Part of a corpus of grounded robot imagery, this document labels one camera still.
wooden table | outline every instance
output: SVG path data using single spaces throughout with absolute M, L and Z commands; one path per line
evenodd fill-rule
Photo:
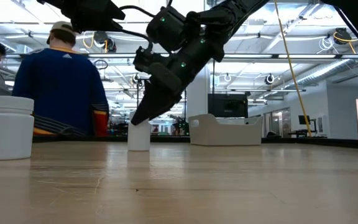
M 358 150 L 34 144 L 0 161 L 0 223 L 358 223 Z

white plastic bottle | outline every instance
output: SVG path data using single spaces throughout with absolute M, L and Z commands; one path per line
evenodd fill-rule
M 131 112 L 129 118 L 132 119 L 135 111 Z M 129 123 L 128 125 L 128 151 L 149 151 L 150 135 L 152 127 L 149 120 L 145 120 L 137 126 Z
M 0 96 L 0 160 L 31 156 L 34 100 Z

black robotic arm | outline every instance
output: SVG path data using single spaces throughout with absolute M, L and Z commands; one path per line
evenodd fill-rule
M 178 103 L 182 92 L 200 70 L 211 58 L 217 62 L 223 59 L 224 44 L 249 15 L 268 1 L 227 0 L 208 11 L 189 12 L 186 17 L 171 6 L 163 7 L 150 21 L 147 35 L 167 52 L 179 51 L 162 57 L 152 49 L 139 47 L 137 50 L 135 68 L 151 77 L 145 83 L 144 97 L 132 124 L 154 119 Z
M 186 17 L 171 6 L 162 7 L 148 24 L 147 37 L 123 30 L 114 22 L 112 19 L 122 20 L 125 14 L 122 8 L 118 8 L 110 0 L 38 2 L 47 2 L 61 9 L 62 14 L 71 19 L 73 28 L 78 32 L 118 31 L 149 40 L 149 46 L 146 49 L 139 47 L 134 59 L 138 71 L 151 74 L 145 83 L 144 97 L 131 121 L 137 125 L 146 119 L 154 119 L 164 114 L 178 103 L 181 100 L 181 93 L 200 70 L 211 58 L 221 62 L 224 57 L 224 44 L 252 13 L 269 0 L 226 0 L 208 11 L 189 12 Z M 347 25 L 358 36 L 358 0 L 322 2 L 335 6 Z M 152 42 L 160 44 L 169 56 L 163 57 L 154 53 Z

computer monitor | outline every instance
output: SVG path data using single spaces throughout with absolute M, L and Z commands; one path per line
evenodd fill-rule
M 216 118 L 248 118 L 245 94 L 208 94 L 208 113 Z
M 299 124 L 306 125 L 305 116 L 299 115 Z

yellow stripe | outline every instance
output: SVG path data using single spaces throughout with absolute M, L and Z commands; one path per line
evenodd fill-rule
M 107 113 L 103 111 L 93 111 L 93 113 L 100 114 L 100 115 L 107 115 Z
M 54 133 L 50 133 L 49 131 L 44 131 L 44 130 L 39 129 L 39 128 L 34 128 L 34 133 L 35 134 L 54 134 Z
M 68 53 L 73 53 L 73 54 L 77 54 L 77 52 L 75 52 L 72 49 L 67 49 L 64 47 L 51 47 L 52 50 L 58 50 L 58 51 L 62 51 L 62 52 L 68 52 Z

